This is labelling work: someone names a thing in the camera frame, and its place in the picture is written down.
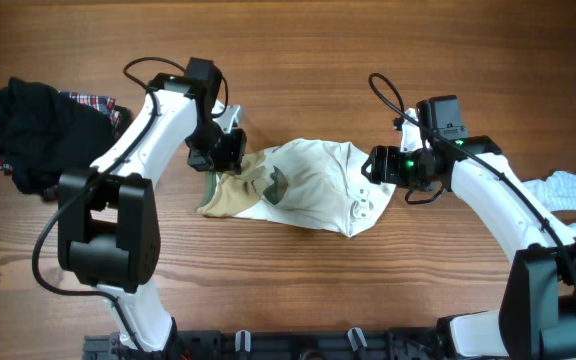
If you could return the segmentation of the white baby bodysuit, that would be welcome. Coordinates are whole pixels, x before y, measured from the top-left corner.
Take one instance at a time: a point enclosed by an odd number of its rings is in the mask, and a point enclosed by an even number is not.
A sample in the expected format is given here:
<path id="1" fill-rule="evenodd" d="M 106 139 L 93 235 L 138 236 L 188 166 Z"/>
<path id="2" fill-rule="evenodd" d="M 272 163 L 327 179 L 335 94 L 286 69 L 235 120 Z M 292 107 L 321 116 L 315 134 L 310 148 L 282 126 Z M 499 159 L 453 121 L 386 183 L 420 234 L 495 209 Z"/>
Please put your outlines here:
<path id="1" fill-rule="evenodd" d="M 353 237 L 377 223 L 396 189 L 369 182 L 361 174 L 367 160 L 350 142 L 303 138 L 249 153 L 239 174 L 207 176 L 197 212 Z"/>

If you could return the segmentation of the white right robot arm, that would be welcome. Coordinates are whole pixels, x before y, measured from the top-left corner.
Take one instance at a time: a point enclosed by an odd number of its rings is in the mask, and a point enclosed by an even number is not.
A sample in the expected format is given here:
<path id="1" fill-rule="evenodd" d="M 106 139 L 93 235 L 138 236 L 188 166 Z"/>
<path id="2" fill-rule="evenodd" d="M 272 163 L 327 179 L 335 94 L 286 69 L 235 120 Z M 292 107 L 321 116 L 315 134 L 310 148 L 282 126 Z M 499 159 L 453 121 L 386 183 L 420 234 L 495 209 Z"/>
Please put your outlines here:
<path id="1" fill-rule="evenodd" d="M 446 358 L 576 358 L 576 232 L 555 218 L 487 136 L 470 137 L 454 95 L 417 103 L 396 122 L 398 147 L 376 146 L 361 168 L 410 192 L 434 182 L 479 216 L 511 271 L 499 309 L 443 318 Z"/>

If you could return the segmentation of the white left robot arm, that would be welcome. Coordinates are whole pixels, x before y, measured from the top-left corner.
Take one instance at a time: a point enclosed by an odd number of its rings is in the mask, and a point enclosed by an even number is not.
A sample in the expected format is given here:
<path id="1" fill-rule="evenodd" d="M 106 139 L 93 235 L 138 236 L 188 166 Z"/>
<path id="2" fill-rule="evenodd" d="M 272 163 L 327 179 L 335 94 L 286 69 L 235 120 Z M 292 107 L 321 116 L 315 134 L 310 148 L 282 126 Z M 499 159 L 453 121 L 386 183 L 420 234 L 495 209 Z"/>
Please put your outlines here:
<path id="1" fill-rule="evenodd" d="M 161 235 L 154 188 L 177 149 L 198 172 L 238 173 L 246 135 L 241 109 L 219 102 L 225 77 L 211 60 L 191 58 L 180 74 L 143 86 L 145 104 L 120 140 L 86 169 L 59 180 L 58 261 L 108 304 L 119 328 L 109 357 L 166 359 L 177 341 L 153 274 Z"/>

